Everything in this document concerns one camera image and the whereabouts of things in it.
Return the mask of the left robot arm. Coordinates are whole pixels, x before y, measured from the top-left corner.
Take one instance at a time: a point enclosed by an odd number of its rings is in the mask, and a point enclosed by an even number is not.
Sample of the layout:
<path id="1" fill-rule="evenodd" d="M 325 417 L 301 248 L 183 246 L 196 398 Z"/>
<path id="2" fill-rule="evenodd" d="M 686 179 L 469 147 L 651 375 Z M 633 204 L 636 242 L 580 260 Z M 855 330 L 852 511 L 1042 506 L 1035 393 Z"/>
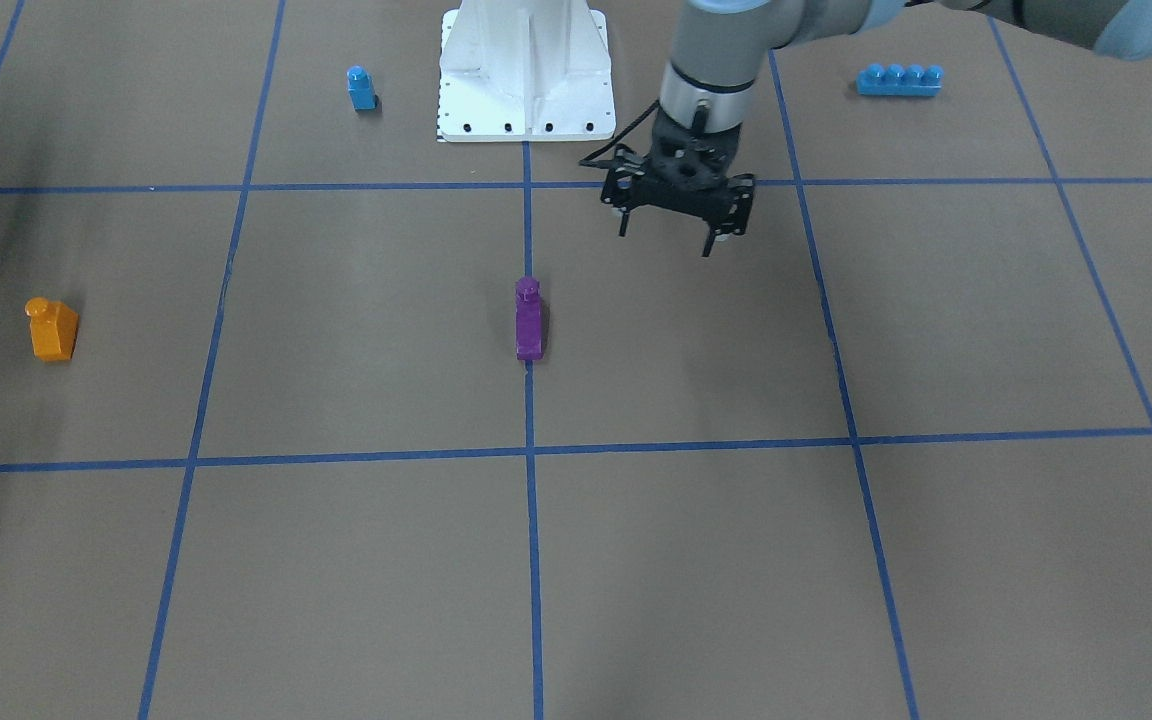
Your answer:
<path id="1" fill-rule="evenodd" d="M 602 169 L 602 204 L 627 227 L 636 209 L 664 209 L 707 223 L 704 252 L 746 232 L 756 181 L 733 176 L 751 91 L 770 51 L 859 35 L 895 18 L 902 1 L 687 1 L 657 100 L 644 111 L 644 154 L 621 136 L 582 159 Z M 1152 56 L 1152 1 L 952 1 L 1009 26 L 1100 56 Z"/>

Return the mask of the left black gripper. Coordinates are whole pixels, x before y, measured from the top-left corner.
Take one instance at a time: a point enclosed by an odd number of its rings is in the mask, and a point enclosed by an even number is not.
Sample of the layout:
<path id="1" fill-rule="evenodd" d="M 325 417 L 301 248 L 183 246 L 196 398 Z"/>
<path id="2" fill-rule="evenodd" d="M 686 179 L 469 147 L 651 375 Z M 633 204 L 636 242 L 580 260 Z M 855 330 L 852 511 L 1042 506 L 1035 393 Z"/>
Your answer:
<path id="1" fill-rule="evenodd" d="M 643 206 L 703 219 L 707 223 L 703 258 L 708 258 L 718 242 L 746 232 L 756 177 L 728 174 L 738 146 L 738 127 L 710 132 L 713 109 L 717 103 L 712 100 L 696 101 L 691 118 L 682 123 L 657 109 L 652 146 L 645 152 L 612 146 L 600 164 L 605 170 L 600 199 L 620 218 L 617 237 L 626 237 L 632 210 Z"/>

